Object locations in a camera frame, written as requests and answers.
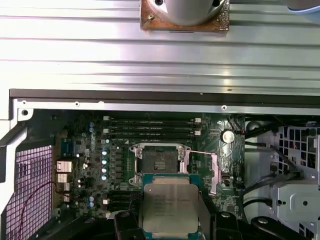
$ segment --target screw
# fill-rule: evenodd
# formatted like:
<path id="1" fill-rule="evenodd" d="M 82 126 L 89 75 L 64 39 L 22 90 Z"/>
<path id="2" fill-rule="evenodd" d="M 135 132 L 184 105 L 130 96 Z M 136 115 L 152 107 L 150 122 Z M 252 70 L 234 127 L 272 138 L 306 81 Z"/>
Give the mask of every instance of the screw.
<path id="1" fill-rule="evenodd" d="M 268 223 L 268 220 L 267 220 L 267 219 L 264 219 L 264 218 L 259 218 L 259 219 L 258 219 L 258 222 L 261 223 L 261 224 L 267 224 L 267 223 Z"/>
<path id="2" fill-rule="evenodd" d="M 230 218 L 230 213 L 227 213 L 227 212 L 223 212 L 223 213 L 221 213 L 221 216 L 223 217 L 223 218 Z"/>

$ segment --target black cable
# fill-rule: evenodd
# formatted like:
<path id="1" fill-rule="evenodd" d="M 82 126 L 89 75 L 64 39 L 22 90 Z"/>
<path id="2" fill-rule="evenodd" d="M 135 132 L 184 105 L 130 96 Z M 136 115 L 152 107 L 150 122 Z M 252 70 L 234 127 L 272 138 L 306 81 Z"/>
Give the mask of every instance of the black cable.
<path id="1" fill-rule="evenodd" d="M 251 131 L 247 131 L 245 133 L 245 139 L 257 137 L 257 136 L 262 135 L 262 134 L 269 132 L 271 130 L 276 130 L 282 126 L 287 126 L 287 127 L 289 127 L 289 126 L 296 126 L 296 127 L 305 126 L 307 122 L 308 121 L 306 119 L 292 119 L 292 120 L 283 121 L 283 122 L 267 123 L 261 127 L 255 128 Z"/>
<path id="2" fill-rule="evenodd" d="M 264 181 L 260 181 L 260 182 L 257 182 L 253 185 L 250 185 L 248 187 L 245 188 L 244 191 L 242 191 L 242 195 L 246 195 L 247 193 L 250 193 L 256 189 L 259 189 L 259 188 L 262 188 L 264 186 L 267 186 L 267 185 L 274 185 L 274 184 L 277 184 L 277 183 L 281 183 L 281 182 L 286 182 L 290 179 L 293 179 L 296 177 L 296 174 L 294 172 L 292 173 L 288 173 L 286 175 L 284 174 L 279 174 L 273 178 L 270 178 L 270 179 L 267 179 L 267 180 L 264 180 Z"/>
<path id="3" fill-rule="evenodd" d="M 291 170 L 291 172 L 298 172 L 298 168 L 296 167 L 296 165 L 289 160 L 289 158 L 287 158 L 286 155 L 284 155 L 278 148 L 276 148 L 273 145 L 270 144 L 266 144 L 263 142 L 250 142 L 250 141 L 245 141 L 244 144 L 246 145 L 250 145 L 250 146 L 255 146 L 255 147 L 261 147 L 261 148 L 269 148 L 274 150 L 282 159 L 283 161 L 288 164 L 289 169 Z"/>
<path id="4" fill-rule="evenodd" d="M 277 176 L 275 176 L 273 178 L 254 183 L 254 184 L 248 186 L 247 188 L 245 188 L 242 192 L 240 192 L 239 197 L 241 199 L 241 202 L 242 203 L 244 202 L 244 196 L 246 194 L 248 194 L 248 193 L 250 193 L 250 192 L 252 192 L 252 191 L 254 191 L 256 189 L 259 189 L 259 188 L 262 188 L 262 187 L 268 186 L 268 185 L 274 185 L 274 184 L 277 184 L 277 183 L 286 182 L 286 181 L 288 181 L 290 179 L 293 179 L 295 177 L 296 177 L 295 173 L 288 173 L 286 175 L 279 174 L 279 175 L 277 175 Z M 239 208 L 240 208 L 240 211 L 242 213 L 242 220 L 245 223 L 248 223 L 248 219 L 247 219 L 247 216 L 246 216 L 246 213 L 245 213 L 244 204 L 240 204 Z"/>
<path id="5" fill-rule="evenodd" d="M 245 208 L 246 206 L 250 205 L 250 204 L 254 204 L 254 203 L 263 203 L 266 204 L 269 207 L 272 207 L 272 199 L 270 198 L 256 198 L 256 199 L 252 199 L 249 201 L 246 201 L 243 204 L 243 207 Z"/>

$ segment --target screw hole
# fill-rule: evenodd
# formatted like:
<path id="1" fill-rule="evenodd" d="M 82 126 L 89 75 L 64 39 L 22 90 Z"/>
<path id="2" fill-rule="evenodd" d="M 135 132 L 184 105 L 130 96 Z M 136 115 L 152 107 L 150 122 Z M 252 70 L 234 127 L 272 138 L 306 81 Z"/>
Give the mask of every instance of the screw hole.
<path id="1" fill-rule="evenodd" d="M 27 110 L 22 110 L 21 113 L 22 113 L 23 116 L 27 116 L 28 115 L 28 111 Z"/>
<path id="2" fill-rule="evenodd" d="M 213 0 L 212 6 L 219 7 L 219 5 L 220 5 L 220 0 Z"/>
<path id="3" fill-rule="evenodd" d="M 155 0 L 156 5 L 161 6 L 164 3 L 164 0 Z"/>

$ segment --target gray metal panel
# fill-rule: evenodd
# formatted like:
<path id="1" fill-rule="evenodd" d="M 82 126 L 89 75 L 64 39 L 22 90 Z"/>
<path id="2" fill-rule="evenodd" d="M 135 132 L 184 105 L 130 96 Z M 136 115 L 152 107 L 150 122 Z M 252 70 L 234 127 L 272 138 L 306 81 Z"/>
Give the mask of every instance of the gray metal panel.
<path id="1" fill-rule="evenodd" d="M 143 32 L 138 0 L 2 1 L 0 77 L 20 89 L 320 95 L 320 28 L 276 0 L 239 3 L 224 35 Z"/>

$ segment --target cpu socket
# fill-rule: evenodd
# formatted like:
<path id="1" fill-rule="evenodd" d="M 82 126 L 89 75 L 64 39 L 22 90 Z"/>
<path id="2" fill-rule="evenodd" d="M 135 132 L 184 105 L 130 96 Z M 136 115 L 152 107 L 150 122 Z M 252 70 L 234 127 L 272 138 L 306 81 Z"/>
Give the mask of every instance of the cpu socket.
<path id="1" fill-rule="evenodd" d="M 129 183 L 142 186 L 142 174 L 188 174 L 191 148 L 178 143 L 142 142 L 130 147 L 134 153 L 134 177 Z"/>

